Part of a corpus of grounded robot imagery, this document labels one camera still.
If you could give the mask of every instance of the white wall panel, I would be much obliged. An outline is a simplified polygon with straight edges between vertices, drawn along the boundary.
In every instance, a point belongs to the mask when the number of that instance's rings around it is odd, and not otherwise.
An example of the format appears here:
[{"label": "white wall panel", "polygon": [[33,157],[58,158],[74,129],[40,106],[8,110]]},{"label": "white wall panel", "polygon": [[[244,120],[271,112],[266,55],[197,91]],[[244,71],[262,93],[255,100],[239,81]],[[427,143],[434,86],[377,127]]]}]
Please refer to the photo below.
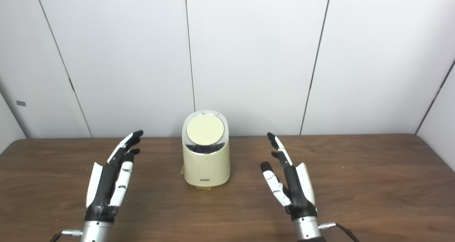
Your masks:
[{"label": "white wall panel", "polygon": [[25,133],[89,137],[38,0],[0,0],[0,21],[0,90]]},{"label": "white wall panel", "polygon": [[419,135],[455,171],[455,74],[450,73]]},{"label": "white wall panel", "polygon": [[41,0],[94,137],[180,135],[194,111],[185,0]]},{"label": "white wall panel", "polygon": [[298,135],[327,0],[187,0],[196,109]]},{"label": "white wall panel", "polygon": [[0,153],[15,140],[23,138],[25,138],[24,132],[22,132],[5,99],[0,94]]},{"label": "white wall panel", "polygon": [[455,58],[454,0],[330,0],[302,134],[415,133]]}]

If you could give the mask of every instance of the black cable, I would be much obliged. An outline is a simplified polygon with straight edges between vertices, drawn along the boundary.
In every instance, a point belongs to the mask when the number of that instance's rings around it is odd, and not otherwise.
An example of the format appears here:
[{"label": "black cable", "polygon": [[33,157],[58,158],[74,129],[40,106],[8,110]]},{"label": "black cable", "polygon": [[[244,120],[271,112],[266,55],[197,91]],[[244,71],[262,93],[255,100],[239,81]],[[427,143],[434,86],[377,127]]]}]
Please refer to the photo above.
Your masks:
[{"label": "black cable", "polygon": [[55,241],[57,241],[57,240],[60,238],[60,236],[61,236],[61,232],[55,234],[55,235],[50,239],[49,242],[55,242]]},{"label": "black cable", "polygon": [[339,223],[335,223],[337,225],[338,228],[342,229],[344,232],[346,232],[346,235],[348,235],[354,242],[360,242],[357,237],[354,236],[354,234],[349,230],[349,229],[346,229],[345,227],[343,227],[341,224]]}]

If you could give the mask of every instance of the wooden table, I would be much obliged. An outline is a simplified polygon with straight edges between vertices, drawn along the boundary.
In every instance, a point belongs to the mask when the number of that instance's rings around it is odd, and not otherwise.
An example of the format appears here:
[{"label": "wooden table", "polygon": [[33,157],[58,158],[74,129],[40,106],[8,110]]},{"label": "wooden table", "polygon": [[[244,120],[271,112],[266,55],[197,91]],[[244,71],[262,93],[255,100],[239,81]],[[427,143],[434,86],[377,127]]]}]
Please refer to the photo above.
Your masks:
[{"label": "wooden table", "polygon": [[[350,228],[361,242],[455,241],[455,174],[414,135],[280,136],[294,163],[304,161],[319,221]],[[80,229],[94,161],[120,139],[33,139],[0,156],[0,237],[47,242]],[[259,164],[267,137],[232,137],[232,174],[212,190],[188,185],[180,138],[143,138],[111,242],[294,242],[294,227]],[[348,242],[340,229],[328,242]],[[79,241],[62,237],[60,241]]]}]

